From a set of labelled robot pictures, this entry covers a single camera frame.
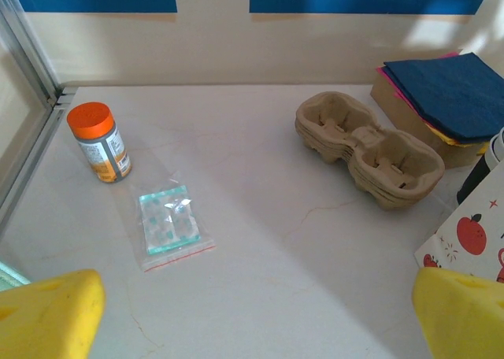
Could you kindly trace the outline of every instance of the plastic bottle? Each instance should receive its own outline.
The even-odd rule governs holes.
[[[132,163],[106,104],[88,102],[78,105],[66,120],[101,181],[114,183],[129,174]]]

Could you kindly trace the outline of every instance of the yellow object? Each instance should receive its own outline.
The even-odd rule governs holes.
[[[422,268],[413,304],[435,359],[504,357],[504,284]]]
[[[0,292],[0,358],[85,358],[104,307],[95,270]]]

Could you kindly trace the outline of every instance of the black object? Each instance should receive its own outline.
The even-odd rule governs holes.
[[[462,202],[473,192],[473,190],[481,183],[485,177],[490,174],[490,168],[488,168],[487,161],[485,160],[485,156],[481,156],[480,160],[474,166],[474,169],[471,171],[467,179],[460,191],[457,193],[457,202],[458,204],[462,204]]]

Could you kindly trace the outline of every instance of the paper bag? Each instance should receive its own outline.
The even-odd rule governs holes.
[[[501,162],[415,253],[440,267],[504,283],[504,162]]]

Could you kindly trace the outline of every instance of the white table surface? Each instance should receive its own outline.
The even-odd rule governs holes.
[[[180,170],[217,248],[140,270],[124,216],[130,178],[100,183],[66,122],[0,242],[32,280],[96,268],[107,305],[91,358],[428,358],[413,252],[446,219],[467,168],[385,212],[294,130],[321,91],[375,109],[368,86],[81,87],[110,105],[133,160]]]

